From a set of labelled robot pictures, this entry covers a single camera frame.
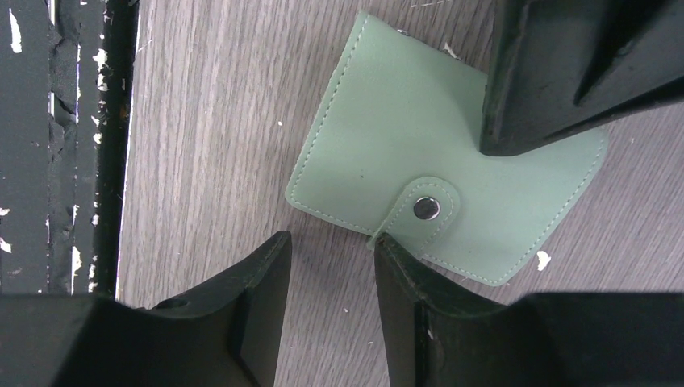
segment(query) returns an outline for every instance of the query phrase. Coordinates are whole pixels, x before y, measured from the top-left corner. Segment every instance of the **mint green leather wallet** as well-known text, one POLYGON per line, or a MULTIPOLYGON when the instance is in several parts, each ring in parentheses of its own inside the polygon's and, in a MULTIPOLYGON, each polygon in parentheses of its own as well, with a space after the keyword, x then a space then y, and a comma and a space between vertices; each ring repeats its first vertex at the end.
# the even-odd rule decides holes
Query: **mint green leather wallet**
POLYGON ((288 202, 371 242, 387 232, 475 281, 506 283, 594 177, 607 135, 598 128, 520 156, 483 156, 485 86, 484 73, 360 14, 288 202))

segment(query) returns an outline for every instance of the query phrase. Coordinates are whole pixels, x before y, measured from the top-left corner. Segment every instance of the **wallet flap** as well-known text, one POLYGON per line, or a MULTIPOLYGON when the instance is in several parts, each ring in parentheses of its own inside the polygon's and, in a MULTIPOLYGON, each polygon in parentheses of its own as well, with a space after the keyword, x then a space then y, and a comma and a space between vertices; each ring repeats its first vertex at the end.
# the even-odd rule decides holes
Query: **wallet flap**
POLYGON ((607 136, 597 128, 520 156, 484 156, 485 88, 485 74, 362 13, 295 166, 288 202, 367 235, 387 231, 446 269, 504 284, 587 187, 607 136), (410 193, 423 178, 438 181, 457 199, 453 206, 436 186, 410 193), (412 218, 421 194, 437 199, 441 220, 453 210, 442 227, 412 218))

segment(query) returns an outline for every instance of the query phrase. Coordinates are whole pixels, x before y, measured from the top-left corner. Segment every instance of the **snap button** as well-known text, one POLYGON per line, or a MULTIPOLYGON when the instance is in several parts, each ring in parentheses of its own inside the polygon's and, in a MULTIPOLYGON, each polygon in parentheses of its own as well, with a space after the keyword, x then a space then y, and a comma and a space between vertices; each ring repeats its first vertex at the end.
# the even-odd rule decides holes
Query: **snap button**
POLYGON ((413 213, 418 219, 433 220, 440 214, 440 203, 428 196, 415 201, 413 213))

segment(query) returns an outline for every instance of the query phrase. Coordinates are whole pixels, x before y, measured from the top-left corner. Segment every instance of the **green leather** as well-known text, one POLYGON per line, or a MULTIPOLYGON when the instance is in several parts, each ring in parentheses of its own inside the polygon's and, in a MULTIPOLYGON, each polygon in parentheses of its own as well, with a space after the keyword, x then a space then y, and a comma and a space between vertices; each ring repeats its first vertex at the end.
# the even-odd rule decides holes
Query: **green leather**
POLYGON ((515 157, 478 152, 486 75, 365 13, 332 75, 286 197, 338 226, 387 231, 411 254, 501 285, 603 162, 594 129, 515 157), (433 220, 418 198, 440 203, 433 220))

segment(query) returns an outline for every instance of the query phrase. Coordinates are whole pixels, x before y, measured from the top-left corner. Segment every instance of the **metal snap button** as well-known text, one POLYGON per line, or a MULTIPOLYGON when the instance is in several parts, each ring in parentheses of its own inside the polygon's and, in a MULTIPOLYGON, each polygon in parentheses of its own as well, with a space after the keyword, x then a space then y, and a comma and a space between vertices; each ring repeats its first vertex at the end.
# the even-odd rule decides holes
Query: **metal snap button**
POLYGON ((418 219, 433 220, 440 215, 440 203, 427 196, 420 198, 413 205, 413 213, 418 219))

